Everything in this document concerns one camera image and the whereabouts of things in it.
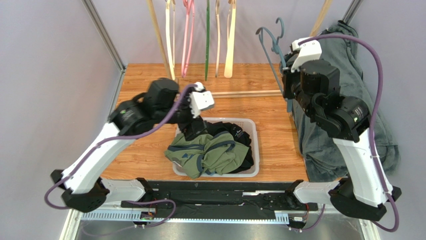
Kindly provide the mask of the olive green tank top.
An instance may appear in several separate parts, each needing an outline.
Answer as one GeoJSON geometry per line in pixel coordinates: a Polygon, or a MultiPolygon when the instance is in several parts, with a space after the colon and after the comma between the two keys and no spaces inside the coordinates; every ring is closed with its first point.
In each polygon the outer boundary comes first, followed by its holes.
{"type": "Polygon", "coordinates": [[[165,157],[180,166],[191,179],[202,174],[228,174],[244,162],[249,147],[234,140],[231,133],[202,134],[187,141],[183,133],[176,135],[164,151],[165,157]]]}

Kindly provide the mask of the teal plastic hanger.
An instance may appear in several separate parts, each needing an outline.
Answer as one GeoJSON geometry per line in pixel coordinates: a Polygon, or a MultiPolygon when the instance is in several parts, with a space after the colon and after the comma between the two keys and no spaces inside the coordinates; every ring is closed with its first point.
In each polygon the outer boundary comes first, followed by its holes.
{"type": "Polygon", "coordinates": [[[281,17],[278,17],[275,21],[276,24],[280,25],[280,35],[278,35],[277,37],[275,37],[273,35],[273,33],[266,27],[262,26],[259,27],[255,34],[258,36],[259,42],[263,48],[263,51],[265,53],[265,56],[268,60],[269,66],[272,70],[272,73],[274,75],[275,81],[278,84],[279,87],[279,91],[281,93],[281,96],[284,96],[285,93],[285,88],[283,87],[283,83],[281,81],[281,78],[278,76],[277,73],[282,74],[283,73],[283,69],[285,68],[286,65],[286,60],[285,60],[285,56],[279,46],[279,41],[280,39],[282,39],[284,37],[284,33],[285,33],[285,25],[284,25],[284,21],[281,17]],[[269,37],[271,38],[271,52],[278,55],[279,56],[279,64],[278,64],[278,71],[276,71],[274,64],[272,63],[272,60],[269,56],[269,52],[265,46],[265,40],[264,40],[264,33],[267,33],[269,35],[269,37]]]}

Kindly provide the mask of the black garment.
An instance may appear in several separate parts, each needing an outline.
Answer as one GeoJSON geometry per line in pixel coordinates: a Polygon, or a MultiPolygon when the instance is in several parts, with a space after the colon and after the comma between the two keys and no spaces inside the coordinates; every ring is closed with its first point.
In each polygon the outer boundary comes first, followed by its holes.
{"type": "Polygon", "coordinates": [[[251,147],[252,139],[250,138],[250,135],[243,131],[243,129],[231,122],[207,122],[207,133],[214,136],[220,132],[228,132],[233,136],[233,139],[248,147],[247,153],[245,155],[244,160],[242,163],[238,166],[238,168],[234,169],[233,171],[229,171],[228,174],[237,174],[243,171],[249,170],[254,165],[254,159],[253,159],[253,151],[251,147]]]}

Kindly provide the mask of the light wooden hanger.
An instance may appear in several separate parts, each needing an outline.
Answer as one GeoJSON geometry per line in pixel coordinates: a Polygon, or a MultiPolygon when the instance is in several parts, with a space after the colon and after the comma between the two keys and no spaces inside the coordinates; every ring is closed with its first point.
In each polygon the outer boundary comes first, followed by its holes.
{"type": "Polygon", "coordinates": [[[235,48],[235,31],[236,31],[236,12],[237,1],[229,0],[229,11],[227,15],[227,49],[224,67],[224,77],[231,78],[233,76],[234,66],[234,48],[235,48]]]}

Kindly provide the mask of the green plastic hanger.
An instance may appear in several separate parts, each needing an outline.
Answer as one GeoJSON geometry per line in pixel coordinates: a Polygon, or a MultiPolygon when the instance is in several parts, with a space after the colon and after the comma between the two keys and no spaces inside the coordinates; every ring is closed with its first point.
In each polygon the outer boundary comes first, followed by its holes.
{"type": "Polygon", "coordinates": [[[208,80],[209,59],[210,59],[210,0],[206,0],[205,11],[205,61],[204,61],[204,80],[208,80]]]}

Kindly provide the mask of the beige wooden hanger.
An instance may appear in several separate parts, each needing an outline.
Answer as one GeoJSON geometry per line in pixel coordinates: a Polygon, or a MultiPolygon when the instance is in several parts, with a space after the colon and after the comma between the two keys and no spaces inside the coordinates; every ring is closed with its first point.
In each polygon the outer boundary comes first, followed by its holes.
{"type": "Polygon", "coordinates": [[[215,22],[216,22],[215,77],[217,78],[219,76],[220,50],[221,50],[220,0],[215,1],[215,22]]]}

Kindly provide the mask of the cream plastic hanger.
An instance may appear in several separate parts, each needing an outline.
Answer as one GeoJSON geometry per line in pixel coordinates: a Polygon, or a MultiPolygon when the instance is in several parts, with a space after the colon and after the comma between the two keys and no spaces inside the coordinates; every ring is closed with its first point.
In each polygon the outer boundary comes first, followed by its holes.
{"type": "Polygon", "coordinates": [[[166,37],[166,50],[167,62],[170,70],[171,79],[176,81],[175,73],[175,50],[176,50],[176,36],[175,36],[175,17],[176,17],[176,2],[174,0],[165,1],[165,37],[166,37]]]}

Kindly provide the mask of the pink plastic hanger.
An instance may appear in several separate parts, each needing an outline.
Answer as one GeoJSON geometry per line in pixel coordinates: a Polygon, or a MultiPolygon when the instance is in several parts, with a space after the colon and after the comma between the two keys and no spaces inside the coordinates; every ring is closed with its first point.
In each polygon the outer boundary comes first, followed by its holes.
{"type": "Polygon", "coordinates": [[[184,78],[187,75],[193,46],[194,36],[194,21],[195,21],[195,1],[194,0],[183,0],[185,7],[185,25],[183,35],[183,47],[182,47],[182,61],[181,61],[181,77],[184,78]]]}

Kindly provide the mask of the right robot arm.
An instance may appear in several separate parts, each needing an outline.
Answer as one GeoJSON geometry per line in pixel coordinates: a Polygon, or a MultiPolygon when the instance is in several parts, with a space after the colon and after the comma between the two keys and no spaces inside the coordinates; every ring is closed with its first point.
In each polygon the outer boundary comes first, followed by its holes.
{"type": "Polygon", "coordinates": [[[331,205],[341,214],[380,221],[385,203],[402,194],[386,177],[377,148],[371,145],[371,113],[367,104],[340,92],[340,70],[328,61],[286,58],[282,69],[284,96],[295,100],[311,123],[324,130],[337,145],[348,176],[331,182],[296,180],[288,195],[302,204],[331,205]]]}

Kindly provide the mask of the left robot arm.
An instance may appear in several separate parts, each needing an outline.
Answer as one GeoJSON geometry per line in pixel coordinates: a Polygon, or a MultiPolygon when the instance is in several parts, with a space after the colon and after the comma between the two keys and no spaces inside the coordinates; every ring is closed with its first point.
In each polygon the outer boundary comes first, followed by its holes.
{"type": "Polygon", "coordinates": [[[200,82],[180,89],[169,78],[152,81],[147,91],[116,107],[95,140],[72,165],[51,173],[53,187],[63,190],[63,205],[50,201],[51,190],[44,195],[45,203],[54,209],[89,213],[107,203],[134,204],[142,200],[149,190],[142,180],[108,180],[102,178],[102,173],[123,150],[163,125],[178,125],[183,133],[194,136],[197,130],[192,124],[200,119],[201,112],[214,105],[212,93],[200,82]]]}

